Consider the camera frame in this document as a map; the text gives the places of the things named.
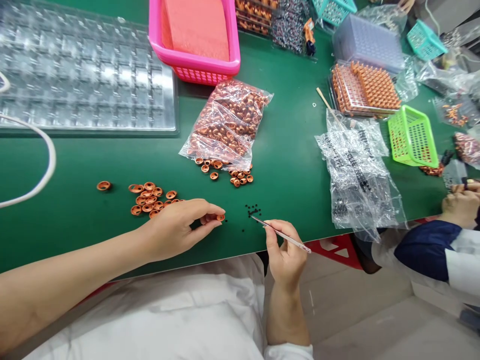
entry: copper-colored ring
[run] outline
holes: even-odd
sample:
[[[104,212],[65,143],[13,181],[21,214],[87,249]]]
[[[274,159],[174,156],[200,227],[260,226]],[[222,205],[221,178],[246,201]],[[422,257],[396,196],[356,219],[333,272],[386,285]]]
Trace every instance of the copper-colored ring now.
[[[96,188],[100,191],[105,191],[108,190],[112,187],[112,184],[110,181],[100,181],[97,185]]]
[[[143,187],[145,188],[145,190],[152,191],[153,189],[155,189],[155,184],[149,181],[143,184]]]
[[[175,199],[175,197],[177,196],[177,192],[175,190],[172,190],[172,191],[167,192],[165,196],[169,200]]]
[[[148,197],[142,197],[138,196],[135,200],[135,204],[137,205],[145,205],[145,200],[148,199]]]
[[[145,213],[149,213],[151,212],[153,209],[154,209],[154,206],[151,205],[151,204],[145,204],[141,207],[141,209],[145,212]]]
[[[145,199],[145,204],[153,204],[157,201],[156,196],[150,196]]]
[[[158,211],[158,210],[152,210],[152,211],[150,211],[148,216],[150,217],[150,219],[153,219],[155,216],[157,216],[159,214],[159,212],[160,211]]]
[[[132,184],[128,187],[128,190],[130,190],[132,193],[141,193],[144,190],[144,186],[138,185],[138,184]]]
[[[161,187],[156,187],[151,191],[151,193],[153,194],[153,196],[161,197],[164,191]]]
[[[160,211],[164,208],[164,203],[161,201],[157,201],[156,203],[153,204],[153,208],[157,211]]]
[[[149,198],[149,197],[152,196],[152,192],[145,190],[145,191],[142,191],[142,193],[140,194],[140,196],[141,196],[142,198]]]
[[[138,216],[142,213],[142,208],[138,205],[132,206],[130,209],[130,214]]]

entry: pink plastic basket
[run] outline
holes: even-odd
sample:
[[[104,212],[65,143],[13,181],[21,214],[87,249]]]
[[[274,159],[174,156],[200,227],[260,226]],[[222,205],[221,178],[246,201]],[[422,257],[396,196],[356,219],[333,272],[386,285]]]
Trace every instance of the pink plastic basket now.
[[[240,45],[235,0],[221,0],[225,13],[230,61],[222,61],[164,47],[162,42],[162,0],[150,0],[148,37],[157,56],[188,83],[217,85],[240,71]]]

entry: green table surface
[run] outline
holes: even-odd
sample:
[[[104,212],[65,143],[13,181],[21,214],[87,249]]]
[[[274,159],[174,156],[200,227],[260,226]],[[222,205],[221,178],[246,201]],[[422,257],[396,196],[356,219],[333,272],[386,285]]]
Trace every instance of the green table surface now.
[[[106,0],[57,2],[148,22],[148,0],[117,0],[114,8]],[[179,81],[180,134],[176,138],[53,139],[58,160],[46,188],[28,201],[0,209],[0,273],[137,228],[148,216],[130,214],[135,196],[127,187],[147,181],[165,191],[178,191],[181,199],[205,198],[223,207],[227,222],[190,251],[124,277],[265,250],[265,231],[248,218],[246,205],[258,205],[262,219],[290,221],[304,242],[346,232],[332,224],[330,175],[314,139],[327,130],[326,108],[315,89],[325,88],[334,63],[330,37],[316,32],[317,62],[273,48],[262,38],[244,33],[239,38],[241,69],[236,78],[275,94],[253,147],[252,184],[235,188],[226,172],[213,182],[193,161],[178,155],[213,89]],[[443,153],[453,149],[455,128],[437,120],[429,102],[433,95],[422,86],[409,105],[430,117],[437,150]],[[0,201],[31,189],[47,166],[47,150],[39,138],[0,137],[0,154]],[[391,157],[384,161],[402,194],[408,219],[440,212],[447,193],[441,178],[425,176]],[[96,189],[103,180],[112,182],[112,191]]]

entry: orange ring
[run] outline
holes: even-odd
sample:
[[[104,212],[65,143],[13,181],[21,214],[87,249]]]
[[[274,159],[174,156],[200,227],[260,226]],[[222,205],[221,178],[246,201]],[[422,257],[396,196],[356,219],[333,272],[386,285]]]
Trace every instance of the orange ring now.
[[[154,209],[154,207],[153,207],[153,205],[151,205],[151,204],[145,204],[145,205],[143,205],[143,206],[141,207],[141,209],[142,209],[145,213],[149,213],[149,212],[151,212],[151,211]]]
[[[135,200],[135,204],[137,205],[145,205],[145,199],[148,199],[147,197],[142,197],[138,196]]]
[[[158,211],[158,210],[152,210],[152,211],[150,211],[148,216],[150,217],[150,219],[153,219],[155,216],[157,216],[159,214],[159,212],[160,211]]]
[[[145,204],[153,204],[157,201],[156,196],[150,196],[145,199]]]
[[[157,201],[156,203],[153,204],[153,208],[157,211],[160,211],[164,208],[164,203],[161,201]]]
[[[175,190],[172,190],[172,191],[167,192],[165,196],[169,200],[175,199],[175,197],[177,196],[177,192]]]
[[[156,187],[151,192],[152,192],[153,196],[156,196],[156,197],[161,197],[162,194],[164,193],[164,191],[161,187]]]
[[[149,198],[149,197],[152,196],[152,192],[145,190],[145,191],[142,191],[142,192],[141,192],[140,196],[141,196],[142,198]]]
[[[138,205],[132,206],[130,209],[130,214],[138,216],[142,213],[142,208]]]
[[[97,185],[96,188],[100,191],[105,191],[108,190],[112,187],[112,184],[110,181],[100,181]]]
[[[155,184],[149,181],[143,184],[143,187],[145,188],[145,190],[152,191],[153,189],[155,189]]]
[[[132,184],[128,187],[128,190],[130,190],[132,193],[141,193],[144,190],[144,186],[138,185],[138,184]]]

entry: hand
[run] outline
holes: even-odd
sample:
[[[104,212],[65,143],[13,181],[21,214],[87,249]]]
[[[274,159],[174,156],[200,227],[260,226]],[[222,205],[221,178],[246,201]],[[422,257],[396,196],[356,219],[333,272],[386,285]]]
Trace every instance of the hand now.
[[[221,207],[204,199],[175,202],[137,230],[148,262],[173,258],[191,249],[210,232],[222,225],[217,215],[225,214]],[[201,226],[190,225],[200,219]]]
[[[265,222],[299,243],[302,242],[291,223],[283,220],[267,220]],[[270,271],[275,279],[275,285],[293,293],[299,287],[300,275],[307,263],[307,252],[286,240],[279,247],[275,231],[268,226],[265,226],[265,231],[266,250],[270,258]]]
[[[463,229],[473,229],[480,206],[480,198],[472,191],[448,194],[441,203],[443,213],[438,220],[456,224]]]

